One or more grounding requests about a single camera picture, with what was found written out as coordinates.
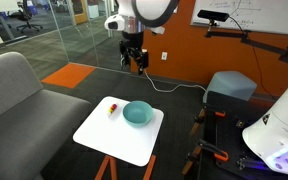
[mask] orange wall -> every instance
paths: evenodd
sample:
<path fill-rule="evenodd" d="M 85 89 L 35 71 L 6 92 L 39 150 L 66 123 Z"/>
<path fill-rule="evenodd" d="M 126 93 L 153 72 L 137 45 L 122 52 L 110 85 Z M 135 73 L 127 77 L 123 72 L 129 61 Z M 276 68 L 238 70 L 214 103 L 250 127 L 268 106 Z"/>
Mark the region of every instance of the orange wall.
<path fill-rule="evenodd" d="M 236 70 L 257 83 L 257 93 L 265 93 L 252 47 L 234 38 L 205 38 L 206 27 L 190 25 L 194 4 L 195 0 L 180 1 L 177 13 L 164 25 L 164 35 L 145 31 L 143 48 L 150 55 L 147 73 L 207 85 L 214 73 Z M 280 48 L 288 46 L 288 35 L 252 32 L 250 38 Z M 265 89 L 280 96 L 288 87 L 288 64 L 279 61 L 278 54 L 255 51 Z M 166 61 L 161 60 L 162 52 L 168 52 Z"/>

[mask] orange carpet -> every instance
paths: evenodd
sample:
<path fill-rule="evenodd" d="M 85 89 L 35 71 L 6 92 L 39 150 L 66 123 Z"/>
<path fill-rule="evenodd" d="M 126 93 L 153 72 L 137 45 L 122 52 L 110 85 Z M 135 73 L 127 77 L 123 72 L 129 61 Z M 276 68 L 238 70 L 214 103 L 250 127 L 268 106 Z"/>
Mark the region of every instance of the orange carpet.
<path fill-rule="evenodd" d="M 67 64 L 58 71 L 42 80 L 44 83 L 74 88 L 95 68 L 90 66 Z"/>

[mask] teal bowl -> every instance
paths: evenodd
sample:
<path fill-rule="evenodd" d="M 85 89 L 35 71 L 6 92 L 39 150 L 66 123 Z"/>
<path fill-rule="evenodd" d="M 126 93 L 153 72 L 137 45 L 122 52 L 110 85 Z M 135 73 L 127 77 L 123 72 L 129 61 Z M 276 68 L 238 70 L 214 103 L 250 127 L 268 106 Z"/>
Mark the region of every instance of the teal bowl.
<path fill-rule="evenodd" d="M 132 101 L 123 109 L 123 116 L 131 126 L 142 127 L 153 118 L 153 108 L 143 101 Z"/>

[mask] gray couch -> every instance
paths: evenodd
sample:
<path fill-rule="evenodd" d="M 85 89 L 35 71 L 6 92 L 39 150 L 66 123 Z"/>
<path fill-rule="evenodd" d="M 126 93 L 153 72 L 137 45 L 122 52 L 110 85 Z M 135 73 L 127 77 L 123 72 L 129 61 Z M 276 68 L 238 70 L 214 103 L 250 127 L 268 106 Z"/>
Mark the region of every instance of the gray couch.
<path fill-rule="evenodd" d="M 45 90 L 21 54 L 0 55 L 0 180 L 41 179 L 90 111 L 85 100 Z"/>

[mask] small white table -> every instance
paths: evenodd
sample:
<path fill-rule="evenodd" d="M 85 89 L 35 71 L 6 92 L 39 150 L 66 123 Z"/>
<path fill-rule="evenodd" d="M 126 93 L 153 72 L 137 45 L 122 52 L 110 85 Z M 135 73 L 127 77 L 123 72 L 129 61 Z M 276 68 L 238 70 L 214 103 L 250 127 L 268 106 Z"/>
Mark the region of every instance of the small white table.
<path fill-rule="evenodd" d="M 152 120 L 143 127 L 133 127 L 123 116 L 129 101 L 105 97 L 75 132 L 75 142 L 136 166 L 145 166 L 151 157 L 164 113 L 153 108 Z M 108 116 L 111 105 L 117 108 Z"/>

